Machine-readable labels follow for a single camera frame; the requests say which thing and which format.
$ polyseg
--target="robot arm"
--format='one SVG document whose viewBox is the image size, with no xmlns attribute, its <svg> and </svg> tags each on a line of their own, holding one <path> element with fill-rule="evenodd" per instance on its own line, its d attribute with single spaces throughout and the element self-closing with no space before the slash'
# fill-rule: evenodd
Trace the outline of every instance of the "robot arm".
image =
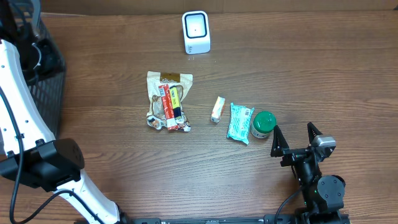
<svg viewBox="0 0 398 224">
<path fill-rule="evenodd" d="M 0 101 L 0 127 L 4 141 L 5 161 L 0 162 L 0 174 L 15 180 L 19 166 L 24 167 L 20 182 L 29 187 L 42 187 L 55 194 L 71 190 L 89 211 L 70 194 L 60 194 L 72 204 L 89 223 L 119 223 L 118 206 L 107 199 L 88 177 L 84 170 L 84 159 L 80 149 L 71 139 L 55 140 L 44 123 L 25 82 L 15 45 L 1 39 L 0 87 L 8 99 L 24 145 L 24 163 L 19 164 L 19 143 L 11 123 L 9 112 Z"/>
</svg>

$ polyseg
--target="wooden table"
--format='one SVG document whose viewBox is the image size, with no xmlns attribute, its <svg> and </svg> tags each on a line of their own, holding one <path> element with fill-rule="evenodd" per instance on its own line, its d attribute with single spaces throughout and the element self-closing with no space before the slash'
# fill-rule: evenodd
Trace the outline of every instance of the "wooden table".
<svg viewBox="0 0 398 224">
<path fill-rule="evenodd" d="M 250 217 L 275 213 L 298 188 L 270 157 L 272 138 L 226 139 L 229 106 L 210 123 L 218 95 L 273 112 L 292 148 L 308 144 L 306 124 L 337 140 L 320 163 L 342 176 L 352 223 L 398 218 L 398 13 L 211 14 L 212 49 L 186 55 L 181 15 L 54 17 L 44 21 L 68 74 L 62 138 L 83 151 L 86 170 L 132 217 Z M 183 101 L 188 134 L 146 125 L 147 71 L 192 73 Z M 13 182 L 0 179 L 0 222 Z M 22 186 L 16 217 L 50 196 Z M 302 207 L 301 197 L 282 213 Z M 32 223 L 81 216 L 54 200 Z"/>
</svg>

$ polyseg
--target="can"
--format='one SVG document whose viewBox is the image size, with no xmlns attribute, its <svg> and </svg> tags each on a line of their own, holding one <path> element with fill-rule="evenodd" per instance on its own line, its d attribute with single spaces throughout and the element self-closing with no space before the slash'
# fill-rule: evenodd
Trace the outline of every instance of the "can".
<svg viewBox="0 0 398 224">
<path fill-rule="evenodd" d="M 275 116 L 268 111 L 256 115 L 250 127 L 250 132 L 256 138 L 267 138 L 277 124 Z"/>
</svg>

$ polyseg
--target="blue packet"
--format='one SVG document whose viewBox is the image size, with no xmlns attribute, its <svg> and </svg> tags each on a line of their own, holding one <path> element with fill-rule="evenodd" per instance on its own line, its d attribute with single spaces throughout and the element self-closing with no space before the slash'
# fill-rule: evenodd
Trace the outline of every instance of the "blue packet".
<svg viewBox="0 0 398 224">
<path fill-rule="evenodd" d="M 254 108 L 234 105 L 231 103 L 231 122 L 229 123 L 227 138 L 242 141 L 249 144 L 250 119 Z"/>
</svg>

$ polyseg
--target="green jar lid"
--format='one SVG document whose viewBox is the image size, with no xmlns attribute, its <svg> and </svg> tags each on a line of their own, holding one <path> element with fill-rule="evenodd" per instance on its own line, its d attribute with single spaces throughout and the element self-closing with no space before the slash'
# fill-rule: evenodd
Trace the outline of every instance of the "green jar lid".
<svg viewBox="0 0 398 224">
<path fill-rule="evenodd" d="M 254 118 L 253 126 L 260 133 L 267 134 L 274 130 L 276 122 L 276 118 L 272 113 L 268 111 L 261 111 Z"/>
</svg>

